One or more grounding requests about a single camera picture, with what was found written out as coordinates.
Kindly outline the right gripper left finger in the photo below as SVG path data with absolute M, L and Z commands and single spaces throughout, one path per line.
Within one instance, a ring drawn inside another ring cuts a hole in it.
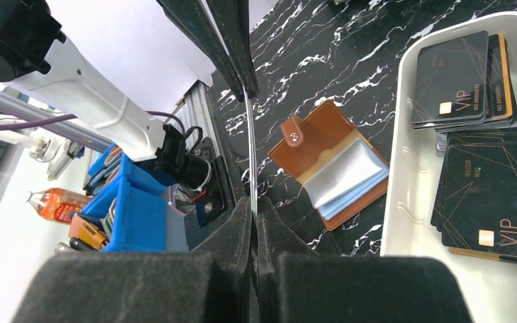
M 14 322 L 247 322 L 252 214 L 241 198 L 190 252 L 69 252 L 35 275 Z

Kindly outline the brown leather card holder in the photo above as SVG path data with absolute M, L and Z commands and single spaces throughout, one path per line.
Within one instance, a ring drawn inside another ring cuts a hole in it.
M 332 100 L 291 115 L 269 157 L 306 190 L 332 231 L 386 194 L 389 164 Z

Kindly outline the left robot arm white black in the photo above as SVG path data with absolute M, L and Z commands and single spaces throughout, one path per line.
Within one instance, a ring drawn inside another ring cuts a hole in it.
M 160 1 L 211 60 L 237 100 L 257 96 L 247 1 Z M 0 1 L 0 83 L 73 114 L 165 186 L 203 190 L 214 166 L 186 149 L 185 131 L 153 117 L 79 52 L 45 1 Z

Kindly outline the black VIP card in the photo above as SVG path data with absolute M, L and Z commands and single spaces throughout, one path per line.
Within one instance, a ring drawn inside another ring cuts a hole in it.
M 248 127 L 248 154 L 249 154 L 249 190 L 250 190 L 250 209 L 254 221 L 254 233 L 256 233 L 256 216 L 258 212 L 258 184 L 257 184 L 257 162 L 256 162 L 256 143 L 254 135 L 254 123 L 252 115 L 252 105 L 248 90 L 243 86 L 244 104 L 246 109 L 246 122 Z

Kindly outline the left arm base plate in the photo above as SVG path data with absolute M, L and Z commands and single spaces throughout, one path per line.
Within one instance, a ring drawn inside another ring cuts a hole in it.
M 196 146 L 194 155 L 211 166 L 210 179 L 195 196 L 194 209 L 184 217 L 186 243 L 195 249 L 229 218 L 234 209 L 234 193 L 224 157 L 217 155 L 213 141 L 205 137 Z

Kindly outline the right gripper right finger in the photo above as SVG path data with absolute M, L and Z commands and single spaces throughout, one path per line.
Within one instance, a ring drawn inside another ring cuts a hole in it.
M 455 276 L 426 257 L 321 256 L 261 198 L 261 322 L 470 322 Z

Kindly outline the white oblong tray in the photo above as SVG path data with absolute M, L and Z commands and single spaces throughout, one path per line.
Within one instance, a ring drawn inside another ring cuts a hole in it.
M 399 64 L 380 254 L 431 258 L 458 282 L 474 322 L 517 322 L 517 140 L 450 135 L 413 123 L 515 104 L 517 12 L 457 24 L 410 46 Z

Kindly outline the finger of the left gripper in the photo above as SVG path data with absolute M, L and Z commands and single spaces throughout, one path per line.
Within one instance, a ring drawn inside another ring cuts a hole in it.
M 250 52 L 249 1 L 210 0 L 207 4 L 230 54 L 240 85 L 244 86 L 250 99 L 257 97 L 259 85 Z
M 239 102 L 244 91 L 234 66 L 200 1 L 159 0 L 166 17 L 208 57 Z

